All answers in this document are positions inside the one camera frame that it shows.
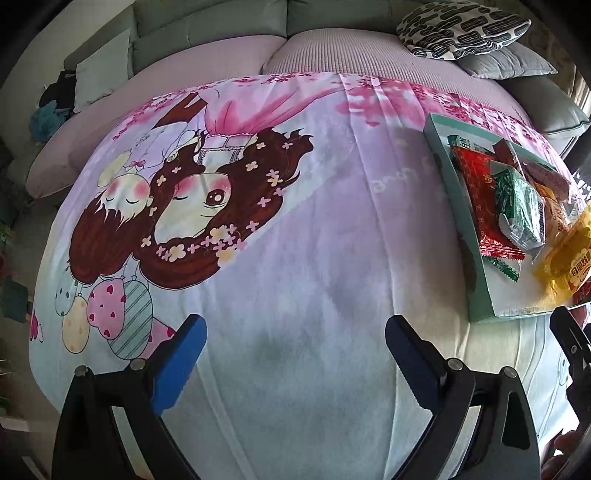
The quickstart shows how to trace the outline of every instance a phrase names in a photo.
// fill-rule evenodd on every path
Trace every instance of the sofa cushion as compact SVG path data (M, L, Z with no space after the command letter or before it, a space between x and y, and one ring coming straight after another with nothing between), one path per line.
M136 0L133 3L138 35L143 37L160 27L228 0Z
M419 83L484 103L530 124L522 107L494 80L475 79L455 62L415 57L396 35L322 28L299 33L263 66L261 73L359 73Z
M285 37L287 0L230 0L173 21L134 42L134 72L173 53L247 35Z
M289 36L315 28L358 28L396 33L396 25L423 2L410 0L290 0Z
M498 83L525 108L536 130L548 140L579 137L591 124L589 117L545 75Z
M70 53L64 60L64 69L76 70L76 65L78 65L82 60L90 57L109 40L115 38L125 30L129 30L130 42L133 42L136 38L138 38L134 10L131 7L126 8L119 15L113 17L80 47Z
M230 38L184 50L150 65L61 126L34 161L27 179L28 192L39 198L72 185L103 138L128 112L147 100L190 86L257 75L284 43L284 38L270 35Z

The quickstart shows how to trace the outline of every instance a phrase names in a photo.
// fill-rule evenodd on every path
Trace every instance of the pink mattress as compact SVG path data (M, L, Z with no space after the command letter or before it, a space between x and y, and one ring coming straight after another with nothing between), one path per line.
M106 134L151 98L190 86L258 75L262 64L284 43L284 38L271 35L230 38L189 48L150 65L56 132L31 166L27 191L41 198L72 185Z
M357 73L407 80L457 93L531 125L521 105L494 80L470 77L455 62L411 54L396 35L347 28L298 33L263 66L261 73Z

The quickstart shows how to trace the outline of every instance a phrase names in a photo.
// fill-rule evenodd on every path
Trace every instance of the pink cherry blossom print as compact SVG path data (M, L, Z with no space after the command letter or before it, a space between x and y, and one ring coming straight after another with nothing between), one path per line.
M86 317L92 327L99 329L107 340L114 340L123 329L125 315L125 291L123 280L106 280L90 293Z
M165 340L171 339L175 333L176 331L172 327L163 324L157 319L152 319L152 331L148 338L148 344L139 357L144 359L150 358L156 347Z

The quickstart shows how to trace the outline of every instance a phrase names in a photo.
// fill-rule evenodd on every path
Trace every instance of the floor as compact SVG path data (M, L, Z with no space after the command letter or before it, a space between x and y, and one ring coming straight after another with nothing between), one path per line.
M6 268L14 281L35 291L37 273L57 206L65 194L35 202L31 210L17 220L15 245L6 253ZM24 418L31 430L23 434L40 469L51 472L51 457L59 413L37 387L28 360L29 324L5 319L0 314L0 358L8 358L13 373L0 377L0 392L11 403L12 416Z

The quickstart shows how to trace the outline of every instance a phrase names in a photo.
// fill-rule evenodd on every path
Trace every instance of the red snack wrapper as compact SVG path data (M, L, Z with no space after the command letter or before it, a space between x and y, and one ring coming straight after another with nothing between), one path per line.
M468 186L468 193L476 217L480 253L487 257L525 259L525 253L503 235L497 223L496 182L491 176L489 166L490 161L496 160L496 158L462 147L452 147L452 153L462 169Z

